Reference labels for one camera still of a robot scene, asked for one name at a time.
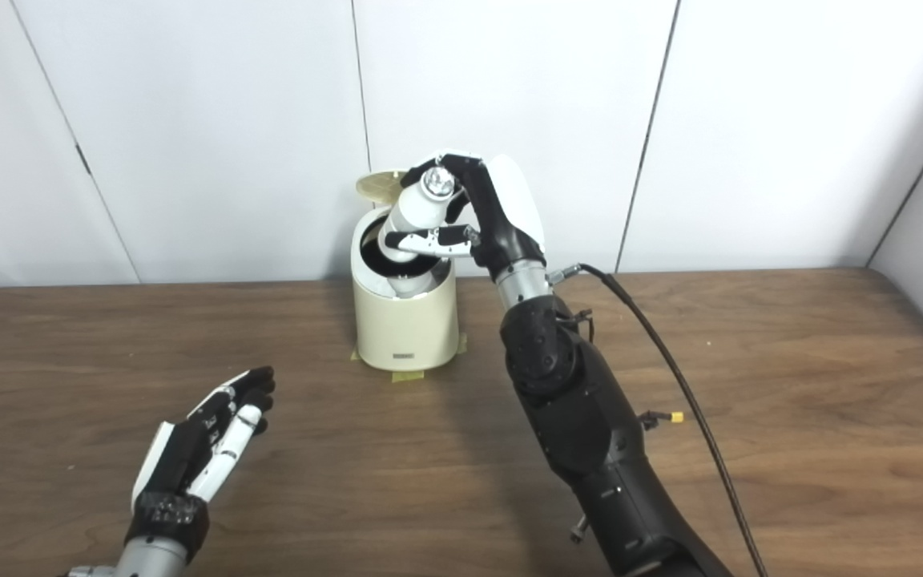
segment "wall seam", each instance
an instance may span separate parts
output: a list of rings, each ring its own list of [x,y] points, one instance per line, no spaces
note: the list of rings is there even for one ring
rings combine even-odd
[[[636,204],[636,193],[640,189],[640,176],[643,176],[643,165],[647,157],[647,147],[651,143],[651,131],[653,122],[657,113],[657,102],[660,99],[660,89],[664,84],[664,71],[667,69],[667,56],[671,53],[671,40],[675,37],[675,26],[679,21],[679,8],[682,6],[682,0],[676,0],[675,9],[671,12],[671,28],[667,31],[667,42],[664,44],[664,56],[660,61],[660,72],[657,74],[657,87],[655,88],[655,97],[651,103],[651,117],[647,120],[647,129],[643,135],[643,147],[640,149],[640,160],[636,168],[636,179],[633,180],[633,194],[629,197],[629,211],[626,212],[626,227],[622,230],[622,241],[619,242],[619,258],[615,259],[615,273],[619,272],[619,266],[622,265],[622,256],[626,251],[626,238],[629,236],[629,225],[633,220],[633,204]]]
[[[879,238],[878,244],[875,245],[874,251],[871,251],[871,256],[868,258],[867,264],[864,265],[865,268],[871,268],[871,263],[875,262],[875,256],[878,256],[878,252],[882,249],[882,245],[885,244],[886,238],[889,237],[889,233],[893,232],[893,227],[897,223],[897,220],[900,219],[900,215],[904,213],[904,209],[907,208],[907,203],[911,200],[913,196],[913,191],[917,190],[917,187],[920,186],[921,180],[923,180],[923,164],[921,169],[917,174],[917,178],[913,179],[913,183],[909,186],[907,194],[905,194],[904,199],[900,203],[900,207],[897,208],[897,212],[894,213],[893,219],[889,221],[888,226],[885,227],[885,232],[882,233],[882,237]]]

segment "black fingertip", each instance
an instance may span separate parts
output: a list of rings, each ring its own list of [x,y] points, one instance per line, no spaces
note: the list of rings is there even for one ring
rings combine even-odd
[[[272,367],[259,366],[257,369],[250,369],[245,376],[235,380],[231,387],[234,387],[237,394],[241,395],[245,391],[256,387],[259,383],[265,383],[270,380],[272,380]]]
[[[259,389],[252,389],[244,395],[244,404],[257,406],[264,413],[272,409],[272,397]]]

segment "robotic hand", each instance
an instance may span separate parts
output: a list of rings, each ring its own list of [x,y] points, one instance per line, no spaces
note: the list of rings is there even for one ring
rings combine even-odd
[[[471,202],[479,230],[391,231],[385,244],[417,255],[472,256],[488,270],[505,305],[501,337],[515,392],[550,468],[582,505],[612,573],[732,577],[667,496],[626,395],[554,295],[552,281],[579,269],[546,274],[542,225],[518,165],[505,156],[486,163],[465,153],[436,154],[403,176],[402,199],[432,171],[454,178],[447,223]]]
[[[272,368],[245,370],[216,387],[187,419],[164,422],[144,457],[133,519],[116,567],[74,567],[67,577],[179,577],[208,533],[208,502],[267,427]]]

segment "robotic finger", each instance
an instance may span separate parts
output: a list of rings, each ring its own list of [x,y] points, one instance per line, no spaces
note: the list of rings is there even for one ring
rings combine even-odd
[[[272,368],[215,387],[187,419],[159,425],[135,481],[133,519],[116,567],[74,567],[67,577],[180,577],[208,534],[216,496],[252,436],[267,428]]]

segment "white robotic hand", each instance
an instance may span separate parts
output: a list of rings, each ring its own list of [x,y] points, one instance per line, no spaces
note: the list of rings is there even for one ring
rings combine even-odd
[[[391,251],[438,258],[472,256],[498,285],[506,308],[524,299],[550,295],[542,222],[515,161],[501,155],[487,164],[465,153],[438,153],[410,169],[401,186],[407,191],[436,171],[449,172],[458,190],[447,204],[444,220],[453,225],[465,205],[472,204],[479,230],[464,225],[408,231],[398,228],[385,234],[385,246]],[[405,200],[404,193],[401,196],[398,205]]]
[[[453,176],[451,185],[455,188],[450,194],[445,190],[436,198],[442,202],[443,198],[450,197],[449,204],[440,212],[441,220],[453,225],[465,205],[472,202],[481,229],[497,229],[486,231],[490,234],[502,232],[499,229],[503,228],[518,230],[538,245],[542,255],[543,225],[525,176],[515,161],[508,156],[498,155],[490,164],[486,164],[479,157],[468,153],[439,152],[408,171],[402,179],[402,185],[406,186],[406,191],[412,187],[418,188],[431,176],[435,182],[444,182],[446,179],[441,176],[444,172]],[[429,204],[424,198],[406,197],[402,193],[394,209],[396,212],[418,212],[420,209],[417,205],[424,202]],[[425,223],[415,222],[410,228],[391,227],[385,231],[381,240],[392,252],[440,258],[473,256],[473,246],[483,241],[480,231],[468,225],[441,227],[438,226],[439,222],[433,225],[428,223],[429,219],[426,219]]]
[[[138,479],[133,519],[116,567],[74,567],[67,577],[179,577],[208,534],[208,502],[252,436],[262,434],[276,383],[272,368],[216,387],[181,423],[159,426]]]

